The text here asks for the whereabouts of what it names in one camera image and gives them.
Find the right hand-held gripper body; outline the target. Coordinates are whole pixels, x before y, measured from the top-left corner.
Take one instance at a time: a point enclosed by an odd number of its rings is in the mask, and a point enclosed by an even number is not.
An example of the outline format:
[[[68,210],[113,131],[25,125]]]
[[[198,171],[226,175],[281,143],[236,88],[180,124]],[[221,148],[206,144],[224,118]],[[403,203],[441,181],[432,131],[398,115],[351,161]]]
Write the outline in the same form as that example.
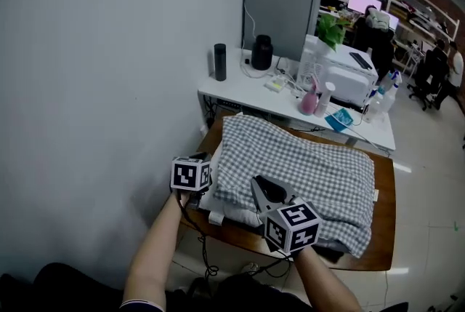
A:
[[[300,196],[273,202],[258,198],[259,218],[264,223],[264,238],[287,255],[317,242],[322,219]]]

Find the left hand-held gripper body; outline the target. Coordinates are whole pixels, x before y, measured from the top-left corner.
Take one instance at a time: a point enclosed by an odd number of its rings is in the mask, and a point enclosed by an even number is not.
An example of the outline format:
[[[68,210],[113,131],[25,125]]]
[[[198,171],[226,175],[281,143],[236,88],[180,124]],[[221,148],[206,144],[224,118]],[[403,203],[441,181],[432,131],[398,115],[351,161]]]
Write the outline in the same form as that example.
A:
[[[185,208],[182,191],[199,199],[211,185],[211,155],[207,152],[178,156],[171,162],[170,189],[176,191],[179,205]]]

